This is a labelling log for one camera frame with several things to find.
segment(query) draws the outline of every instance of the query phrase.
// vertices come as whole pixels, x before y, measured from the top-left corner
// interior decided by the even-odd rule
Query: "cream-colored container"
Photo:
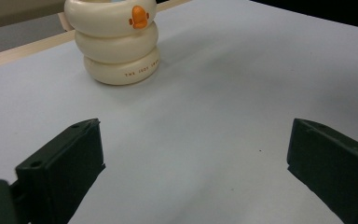
[[[156,12],[155,0],[65,2],[86,70],[110,85],[139,82],[158,68]]]

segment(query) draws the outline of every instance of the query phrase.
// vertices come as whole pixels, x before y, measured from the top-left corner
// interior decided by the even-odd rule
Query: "white table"
[[[358,141],[358,28],[243,0],[156,22],[161,64],[136,85],[94,81],[73,41],[0,66],[0,178],[98,118],[107,167],[71,223],[341,223],[285,159],[294,118]]]

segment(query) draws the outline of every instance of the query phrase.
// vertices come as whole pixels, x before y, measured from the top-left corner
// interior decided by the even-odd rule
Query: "bolt hole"
[[[33,163],[31,163],[31,167],[32,168],[37,168],[42,164],[42,161],[34,161]]]

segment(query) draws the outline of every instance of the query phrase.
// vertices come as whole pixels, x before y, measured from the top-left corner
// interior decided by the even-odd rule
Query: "gray floor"
[[[58,15],[0,27],[0,52],[63,32]]]

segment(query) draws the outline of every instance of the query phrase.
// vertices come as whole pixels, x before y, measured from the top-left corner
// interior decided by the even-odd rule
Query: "table surface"
[[[294,118],[358,141],[358,27],[243,0],[159,12],[161,63],[94,81],[74,41],[0,66],[0,178],[101,121],[106,169],[71,223],[341,223],[286,169]]]

